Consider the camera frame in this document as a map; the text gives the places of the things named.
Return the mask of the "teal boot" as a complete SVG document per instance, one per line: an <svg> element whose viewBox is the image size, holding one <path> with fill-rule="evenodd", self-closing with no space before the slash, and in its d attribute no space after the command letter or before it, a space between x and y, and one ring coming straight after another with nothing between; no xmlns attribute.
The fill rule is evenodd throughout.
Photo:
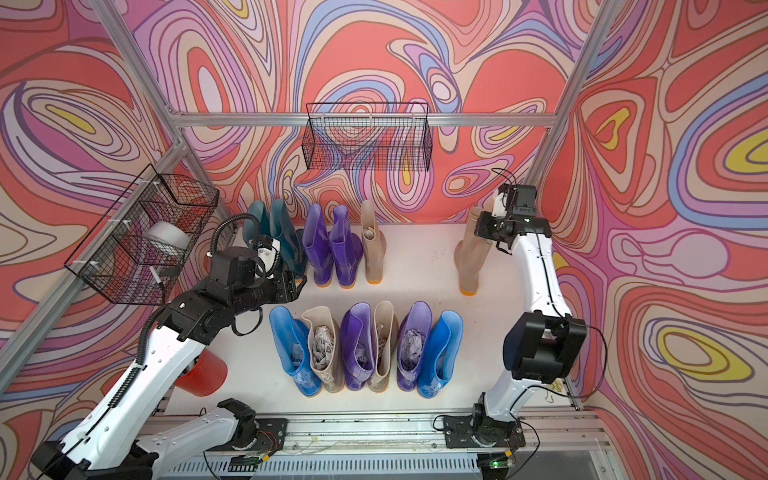
<svg viewBox="0 0 768 480"><path fill-rule="evenodd" d="M307 261L303 245L283 200L271 203L269 228L271 237L280 242L280 256L285 267L296 275L304 275Z"/></svg>
<svg viewBox="0 0 768 480"><path fill-rule="evenodd" d="M257 221L253 222L250 219L244 221L242 237L248 247L255 249L255 241L259 237L270 235L269 210L262 200L254 200L250 204L247 213L255 217Z"/></svg>

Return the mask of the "blue boot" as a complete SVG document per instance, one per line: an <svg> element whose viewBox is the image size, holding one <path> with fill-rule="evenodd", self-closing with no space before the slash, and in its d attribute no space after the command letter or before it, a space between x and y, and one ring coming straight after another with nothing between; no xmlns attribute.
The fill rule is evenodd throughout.
<svg viewBox="0 0 768 480"><path fill-rule="evenodd" d="M291 377L302 395L315 396L322 389L322 381L310 365L308 328L283 306L270 311L269 321L283 371Z"/></svg>
<svg viewBox="0 0 768 480"><path fill-rule="evenodd" d="M455 311L443 311L433 326L422 358L417 391L434 398L452 379L463 338L464 322Z"/></svg>

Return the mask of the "dark purple boot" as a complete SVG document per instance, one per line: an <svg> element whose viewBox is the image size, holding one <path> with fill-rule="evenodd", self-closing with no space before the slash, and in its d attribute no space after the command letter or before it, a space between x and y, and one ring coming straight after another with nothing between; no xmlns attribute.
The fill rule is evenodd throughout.
<svg viewBox="0 0 768 480"><path fill-rule="evenodd" d="M327 286L332 279L334 260L323 209L319 204L312 204L309 209L301 241L308 263L313 269L315 284L318 287Z"/></svg>
<svg viewBox="0 0 768 480"><path fill-rule="evenodd" d="M363 245L360 238L351 231L346 206L340 205L333 209L333 226L329 241L338 282L342 288L352 288L363 258Z"/></svg>

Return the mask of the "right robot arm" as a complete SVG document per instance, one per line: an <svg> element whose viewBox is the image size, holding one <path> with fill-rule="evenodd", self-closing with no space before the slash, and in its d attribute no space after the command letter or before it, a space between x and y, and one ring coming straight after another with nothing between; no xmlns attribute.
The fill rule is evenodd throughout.
<svg viewBox="0 0 768 480"><path fill-rule="evenodd" d="M473 406L470 438L480 447L516 449L524 445L522 407L570 373L589 326L572 315L562 296L545 219L483 212L475 235L507 245L503 252L520 275L526 306L504 338L504 372Z"/></svg>

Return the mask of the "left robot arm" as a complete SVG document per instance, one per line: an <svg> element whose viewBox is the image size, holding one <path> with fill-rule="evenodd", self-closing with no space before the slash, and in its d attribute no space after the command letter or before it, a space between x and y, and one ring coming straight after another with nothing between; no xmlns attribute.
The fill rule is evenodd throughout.
<svg viewBox="0 0 768 480"><path fill-rule="evenodd" d="M158 479L214 447L249 449L258 438L254 410L226 399L211 412L157 437L142 426L183 370L238 315L297 300L306 283L290 271L207 277L156 311L137 355L92 412L61 440L41 443L31 463L51 479Z"/></svg>

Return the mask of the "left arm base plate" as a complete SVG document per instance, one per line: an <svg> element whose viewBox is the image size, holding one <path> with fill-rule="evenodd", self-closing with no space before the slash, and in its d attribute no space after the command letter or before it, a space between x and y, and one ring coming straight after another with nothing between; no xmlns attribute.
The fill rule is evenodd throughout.
<svg viewBox="0 0 768 480"><path fill-rule="evenodd" d="M256 418L241 422L230 442L234 450L274 454L284 447L288 420Z"/></svg>

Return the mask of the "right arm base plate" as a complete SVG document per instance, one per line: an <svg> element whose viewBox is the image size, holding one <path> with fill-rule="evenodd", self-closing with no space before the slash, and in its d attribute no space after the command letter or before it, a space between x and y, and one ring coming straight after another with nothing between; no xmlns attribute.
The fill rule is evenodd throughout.
<svg viewBox="0 0 768 480"><path fill-rule="evenodd" d="M449 449L501 448L512 452L526 446L519 422L502 422L490 417L444 416L441 427Z"/></svg>

